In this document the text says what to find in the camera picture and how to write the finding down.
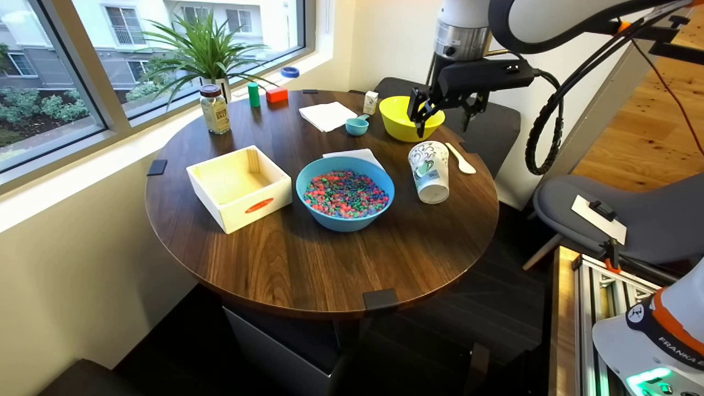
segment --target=table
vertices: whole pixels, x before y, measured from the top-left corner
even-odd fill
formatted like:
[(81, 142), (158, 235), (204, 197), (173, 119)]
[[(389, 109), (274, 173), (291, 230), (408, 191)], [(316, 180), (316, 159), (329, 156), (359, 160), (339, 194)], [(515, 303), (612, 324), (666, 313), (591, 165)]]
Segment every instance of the table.
[[(150, 225), (172, 257), (224, 302), (287, 318), (359, 322), (371, 313), (412, 306), (447, 289), (488, 248), (500, 200), (478, 156), (464, 151), (478, 169), (476, 176), (463, 176), (452, 160), (448, 200), (426, 206), (415, 196), (408, 165), (412, 146), (387, 137), (381, 114), (370, 119), (370, 132), (359, 138), (347, 137), (342, 127), (320, 132), (299, 117), (299, 107), (329, 102), (361, 113), (364, 94), (291, 93), (283, 107), (250, 107), (246, 102), (236, 102), (228, 106), (232, 134), (211, 137), (204, 121), (195, 119), (160, 150), (157, 160), (167, 165), (147, 179)], [(457, 146), (447, 127), (441, 127), (434, 138)], [(246, 146), (258, 146), (293, 180), (305, 162), (325, 151), (370, 147), (391, 176), (395, 200), (359, 234), (332, 234), (320, 226), (293, 197), (293, 205), (227, 235), (195, 197), (185, 167)], [(241, 322), (232, 311), (227, 315), (236, 332), (246, 336), (241, 345), (258, 345), (254, 356), (287, 360), (282, 376), (298, 388), (311, 383), (305, 394), (329, 394), (329, 378), (339, 370), (336, 358), (329, 367), (314, 362), (309, 376), (311, 358), (322, 358), (320, 349), (309, 356), (305, 348), (291, 351), (270, 332), (260, 332), (265, 322)]]

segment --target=dark carpet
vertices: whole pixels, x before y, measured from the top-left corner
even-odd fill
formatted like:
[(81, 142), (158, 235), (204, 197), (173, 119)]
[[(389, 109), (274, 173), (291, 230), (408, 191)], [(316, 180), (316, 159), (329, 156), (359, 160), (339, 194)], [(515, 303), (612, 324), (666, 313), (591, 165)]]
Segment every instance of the dark carpet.
[[(546, 394), (549, 266), (522, 271), (546, 238), (501, 206), (494, 241), (464, 280), (371, 322), (339, 394), (466, 394), (476, 343), (490, 370), (472, 394)], [(288, 394), (241, 356), (219, 297), (201, 285), (114, 371), (146, 394)]]

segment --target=potted plant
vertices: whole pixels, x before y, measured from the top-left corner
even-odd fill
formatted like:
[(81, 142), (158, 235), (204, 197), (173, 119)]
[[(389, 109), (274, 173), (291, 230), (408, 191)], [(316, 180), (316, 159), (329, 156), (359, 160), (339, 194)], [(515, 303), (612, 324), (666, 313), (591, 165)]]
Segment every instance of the potted plant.
[(260, 44), (236, 42), (236, 33), (228, 31), (227, 22), (215, 24), (214, 13), (195, 20), (173, 15), (173, 26), (151, 24), (157, 31), (146, 36), (169, 51), (150, 60), (146, 75), (157, 81), (158, 94), (172, 90), (169, 102), (185, 84), (197, 80), (201, 84), (218, 84), (228, 99), (228, 71), (250, 61), (246, 52), (260, 49)]

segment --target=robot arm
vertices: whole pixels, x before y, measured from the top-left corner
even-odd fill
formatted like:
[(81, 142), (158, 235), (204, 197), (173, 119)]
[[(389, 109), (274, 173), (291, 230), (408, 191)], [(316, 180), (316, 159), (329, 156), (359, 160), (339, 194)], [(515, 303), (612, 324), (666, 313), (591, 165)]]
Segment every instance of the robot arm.
[[(696, 2), (701, 0), (445, 0), (438, 15), (426, 86), (412, 93), (409, 119), (419, 125), (419, 137), (423, 137), (423, 125), (431, 114), (442, 107), (464, 107), (469, 121), (486, 107), (490, 90), (531, 86), (540, 75), (559, 87), (554, 77), (533, 68), (520, 54), (549, 51), (586, 31), (635, 37), (635, 33), (655, 20)], [(618, 20), (620, 15), (654, 7), (655, 10), (646, 20), (629, 26)], [(515, 52), (518, 60), (486, 60), (490, 37), (509, 52)], [(566, 90), (624, 42), (586, 61), (581, 75), (566, 81)], [(552, 103), (547, 102), (546, 107), (540, 121), (546, 121), (554, 107), (560, 107), (560, 96), (554, 96)], [(549, 150), (547, 159), (556, 156), (559, 138), (554, 137), (554, 150)], [(533, 173), (544, 173), (546, 167), (527, 160)]]

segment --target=paper cup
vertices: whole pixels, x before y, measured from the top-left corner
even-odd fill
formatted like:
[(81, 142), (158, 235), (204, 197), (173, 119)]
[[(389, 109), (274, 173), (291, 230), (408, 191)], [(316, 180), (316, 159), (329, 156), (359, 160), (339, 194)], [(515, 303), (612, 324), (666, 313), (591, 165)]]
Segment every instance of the paper cup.
[(409, 165), (420, 202), (438, 205), (448, 197), (448, 151), (438, 140), (412, 147)]

